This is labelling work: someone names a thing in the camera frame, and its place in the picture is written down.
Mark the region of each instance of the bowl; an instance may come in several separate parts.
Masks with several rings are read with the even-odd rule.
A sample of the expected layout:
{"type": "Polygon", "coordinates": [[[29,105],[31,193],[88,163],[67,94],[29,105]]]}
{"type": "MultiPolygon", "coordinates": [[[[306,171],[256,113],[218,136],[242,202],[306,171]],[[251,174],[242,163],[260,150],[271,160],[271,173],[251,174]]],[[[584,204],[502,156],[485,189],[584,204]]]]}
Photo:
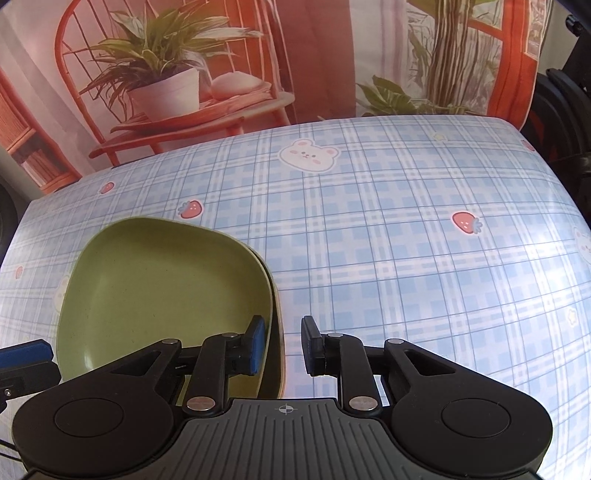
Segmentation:
{"type": "MultiPolygon", "coordinates": [[[[57,362],[69,380],[164,338],[187,347],[218,333],[243,333],[258,314],[267,328],[263,367],[254,377],[229,381],[230,396],[255,398],[273,305],[265,267],[243,243],[186,223],[125,219],[100,231],[80,254],[61,308],[57,362]]],[[[275,372],[279,386],[267,381],[268,392],[281,389],[283,374],[275,372]]]]}

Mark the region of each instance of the blue gripper pad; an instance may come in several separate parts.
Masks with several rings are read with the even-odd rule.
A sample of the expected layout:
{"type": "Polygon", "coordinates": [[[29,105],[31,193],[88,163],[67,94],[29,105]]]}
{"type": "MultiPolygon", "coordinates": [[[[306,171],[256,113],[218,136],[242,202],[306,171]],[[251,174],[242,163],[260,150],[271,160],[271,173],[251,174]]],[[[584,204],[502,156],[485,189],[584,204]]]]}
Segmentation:
{"type": "Polygon", "coordinates": [[[0,349],[0,368],[23,367],[24,365],[51,361],[53,350],[45,340],[33,340],[0,349]]]}

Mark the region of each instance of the screw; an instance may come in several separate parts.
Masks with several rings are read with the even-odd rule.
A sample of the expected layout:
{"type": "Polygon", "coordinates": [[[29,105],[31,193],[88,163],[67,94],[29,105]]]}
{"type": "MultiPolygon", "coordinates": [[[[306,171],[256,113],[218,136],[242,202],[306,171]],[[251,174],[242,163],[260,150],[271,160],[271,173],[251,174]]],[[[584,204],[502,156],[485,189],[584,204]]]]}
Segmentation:
{"type": "Polygon", "coordinates": [[[360,411],[370,411],[378,406],[378,401],[372,397],[353,397],[349,400],[349,407],[360,411]]]}
{"type": "Polygon", "coordinates": [[[216,401],[209,397],[193,397],[187,400],[187,408],[194,411],[208,411],[216,406],[216,401]]]}

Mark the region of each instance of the plaid tablecloth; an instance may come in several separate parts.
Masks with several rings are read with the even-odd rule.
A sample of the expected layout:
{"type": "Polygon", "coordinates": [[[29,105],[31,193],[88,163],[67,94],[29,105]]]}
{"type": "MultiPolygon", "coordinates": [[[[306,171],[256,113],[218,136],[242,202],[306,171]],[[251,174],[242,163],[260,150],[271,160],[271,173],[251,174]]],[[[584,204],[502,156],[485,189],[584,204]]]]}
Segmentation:
{"type": "MultiPolygon", "coordinates": [[[[286,397],[336,395],[333,379],[304,370],[298,332],[311,313],[325,332],[406,338],[532,395],[554,424],[542,477],[591,476],[590,232],[506,122],[318,122],[85,177],[27,210],[0,270],[0,346],[54,345],[82,249],[140,215],[226,232],[265,258],[280,290],[286,397]],[[193,200],[203,213],[182,218],[193,200]]],[[[18,403],[0,416],[2,438],[18,403]]],[[[0,462],[3,479],[22,475],[0,462]]]]}

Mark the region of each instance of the black gripper pad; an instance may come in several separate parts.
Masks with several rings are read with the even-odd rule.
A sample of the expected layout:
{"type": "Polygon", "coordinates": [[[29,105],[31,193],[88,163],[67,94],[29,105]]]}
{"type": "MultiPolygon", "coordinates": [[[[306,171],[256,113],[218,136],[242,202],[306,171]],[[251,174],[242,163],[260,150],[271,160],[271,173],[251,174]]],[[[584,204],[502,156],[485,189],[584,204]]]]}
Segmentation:
{"type": "MultiPolygon", "coordinates": [[[[334,400],[234,400],[189,420],[163,455],[117,480],[447,480],[407,459],[382,424],[334,400]]],[[[526,473],[515,480],[535,480],[526,473]]],[[[34,473],[28,480],[60,480],[34,473]]]]}

